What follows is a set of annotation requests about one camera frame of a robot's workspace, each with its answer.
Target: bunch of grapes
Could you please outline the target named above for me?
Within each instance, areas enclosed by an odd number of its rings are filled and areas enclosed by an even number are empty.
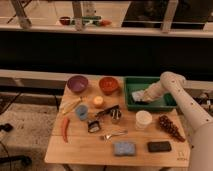
[[[164,131],[168,132],[172,137],[176,138],[181,142],[185,141],[185,138],[180,135],[178,127],[174,125],[173,122],[166,115],[160,116],[158,121],[160,127]]]

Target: bowl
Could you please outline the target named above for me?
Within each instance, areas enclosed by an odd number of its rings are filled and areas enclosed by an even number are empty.
[[[70,25],[70,17],[64,16],[59,19],[62,25]]]
[[[82,75],[75,75],[67,81],[67,87],[74,93],[83,92],[88,86],[88,79]]]
[[[105,95],[111,95],[118,90],[118,81],[113,77],[103,77],[99,81],[99,87]]]

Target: gray floor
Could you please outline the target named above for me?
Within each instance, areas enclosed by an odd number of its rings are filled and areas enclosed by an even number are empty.
[[[1,93],[4,99],[2,110],[7,107],[8,102],[13,100],[18,93]],[[57,105],[54,95],[26,94],[22,93],[11,104],[11,106],[0,115],[0,124],[9,122],[14,126],[14,130],[5,133],[0,132],[0,140],[7,147],[9,154],[27,155],[31,157],[33,164],[29,167],[23,167],[20,162],[12,162],[13,171],[64,171],[61,165],[44,163],[45,152],[47,149],[49,137],[53,127],[54,119],[57,114]],[[192,132],[184,117],[181,121],[187,132]],[[6,157],[7,154],[0,146],[0,157]],[[101,171],[103,166],[72,166],[74,171]],[[0,171],[9,171],[10,165],[1,164]],[[141,168],[141,167],[115,167],[108,166],[107,171],[155,171],[159,168]],[[174,171],[186,171],[184,168],[175,168]]]

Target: purple bowl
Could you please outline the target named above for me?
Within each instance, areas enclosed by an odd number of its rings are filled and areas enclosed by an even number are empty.
[[[67,87],[74,93],[81,93],[88,86],[88,79],[82,75],[75,75],[67,81]]]

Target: white cup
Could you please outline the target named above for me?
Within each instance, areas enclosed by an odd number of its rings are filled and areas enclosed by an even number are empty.
[[[144,130],[152,122],[152,115],[148,111],[140,110],[136,113],[135,126],[137,130]]]

